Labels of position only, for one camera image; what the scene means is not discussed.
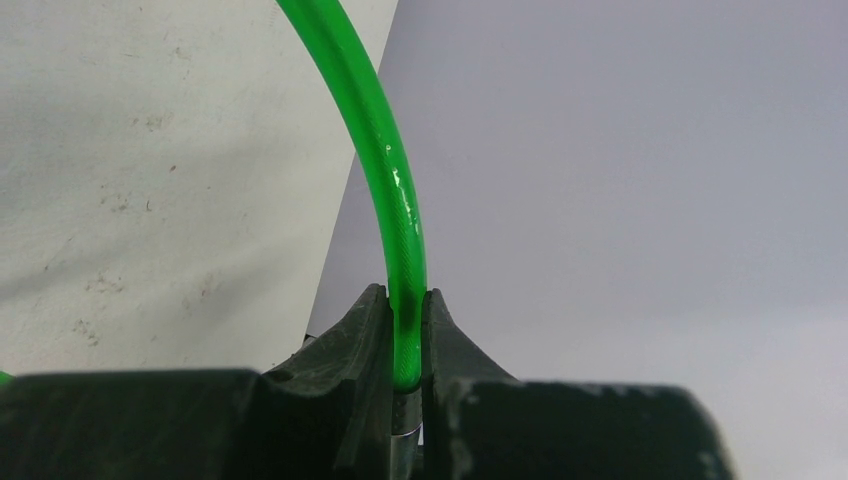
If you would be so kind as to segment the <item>green cable lock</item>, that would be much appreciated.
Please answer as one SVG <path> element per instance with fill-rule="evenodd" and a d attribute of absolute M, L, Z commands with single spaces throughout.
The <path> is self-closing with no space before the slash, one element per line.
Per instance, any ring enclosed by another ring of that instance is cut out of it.
<path fill-rule="evenodd" d="M 409 162 L 376 70 L 340 2 L 279 5 L 339 109 L 371 193 L 393 315 L 389 476 L 408 479 L 422 425 L 421 328 L 427 286 L 423 230 Z"/>

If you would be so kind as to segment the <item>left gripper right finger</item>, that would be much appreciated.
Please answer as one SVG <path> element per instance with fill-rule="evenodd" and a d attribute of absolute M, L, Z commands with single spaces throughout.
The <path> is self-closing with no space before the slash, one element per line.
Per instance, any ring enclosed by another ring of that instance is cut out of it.
<path fill-rule="evenodd" d="M 671 385 L 521 381 L 423 303 L 425 479 L 732 479 L 720 431 Z"/>

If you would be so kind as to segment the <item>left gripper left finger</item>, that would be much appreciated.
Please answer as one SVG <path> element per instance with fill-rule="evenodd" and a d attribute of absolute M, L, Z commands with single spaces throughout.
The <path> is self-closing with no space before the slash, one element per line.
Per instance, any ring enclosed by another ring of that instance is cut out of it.
<path fill-rule="evenodd" d="M 385 479 L 391 312 L 368 286 L 277 367 L 51 373 L 1 390 L 5 479 Z"/>

